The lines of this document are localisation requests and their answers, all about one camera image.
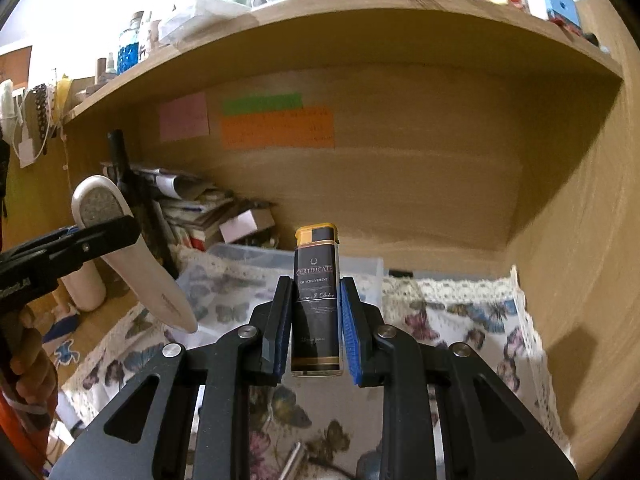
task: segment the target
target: dark glass bottle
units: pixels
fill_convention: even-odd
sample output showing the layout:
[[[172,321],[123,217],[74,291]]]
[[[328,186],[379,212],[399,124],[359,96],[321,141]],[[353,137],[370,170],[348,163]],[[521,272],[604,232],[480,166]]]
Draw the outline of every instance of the dark glass bottle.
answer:
[[[124,144],[122,130],[107,134],[115,183],[127,201],[133,216],[140,225],[142,237],[153,256],[173,279],[178,277],[178,269],[171,257],[171,251],[162,234],[160,221],[151,203],[150,192],[145,180],[134,173],[129,165],[129,157]]]

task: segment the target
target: green sticky note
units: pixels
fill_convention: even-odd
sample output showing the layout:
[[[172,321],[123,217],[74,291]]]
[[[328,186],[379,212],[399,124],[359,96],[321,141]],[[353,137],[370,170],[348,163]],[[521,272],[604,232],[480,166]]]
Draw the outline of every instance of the green sticky note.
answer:
[[[222,114],[229,117],[261,112],[295,110],[302,107],[302,94],[254,95],[224,101],[222,103]]]

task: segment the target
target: triangular cutout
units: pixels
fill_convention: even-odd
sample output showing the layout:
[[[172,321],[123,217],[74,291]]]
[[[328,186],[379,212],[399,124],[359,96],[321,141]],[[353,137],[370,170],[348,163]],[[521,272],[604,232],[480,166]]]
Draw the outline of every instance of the triangular cutout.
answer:
[[[132,444],[140,442],[159,382],[158,376],[146,378],[107,421],[104,432]]]
[[[484,377],[474,378],[482,416],[492,442],[503,442],[524,434],[524,426]]]

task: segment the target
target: butterfly tablecloth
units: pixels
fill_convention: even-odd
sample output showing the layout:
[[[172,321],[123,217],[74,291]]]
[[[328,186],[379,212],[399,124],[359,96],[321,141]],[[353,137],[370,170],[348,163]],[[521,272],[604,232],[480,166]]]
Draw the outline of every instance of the butterfly tablecloth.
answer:
[[[86,423],[165,343],[178,340],[193,348],[216,341],[244,324],[253,307],[269,301],[278,277],[287,273],[286,269],[257,267],[184,248],[178,250],[178,257],[184,269],[178,282],[198,318],[198,332],[185,335],[169,330],[143,306],[132,309],[63,385]],[[472,345],[569,453],[556,412],[546,355],[525,310],[514,269],[500,280],[380,280],[367,274],[356,274],[354,280],[364,301],[371,303],[371,298],[376,298],[380,303],[385,322],[411,333],[418,341],[434,346],[455,341]],[[357,388],[348,372],[336,378],[294,378],[287,373],[275,389],[252,388],[251,480],[277,479],[298,441],[306,444],[310,455],[331,467],[307,465],[299,479],[341,479],[344,476],[340,469],[357,478],[377,479],[382,400],[382,388]],[[437,434],[439,421],[432,404]],[[196,415],[191,449],[197,426]],[[443,478],[442,444],[438,439],[436,458],[440,463],[438,474]]]

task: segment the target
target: lighter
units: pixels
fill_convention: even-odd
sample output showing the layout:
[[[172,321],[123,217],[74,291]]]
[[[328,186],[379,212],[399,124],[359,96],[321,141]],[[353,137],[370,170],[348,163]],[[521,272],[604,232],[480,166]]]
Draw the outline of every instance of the lighter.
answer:
[[[341,375],[338,229],[333,224],[301,227],[296,240],[291,373]]]

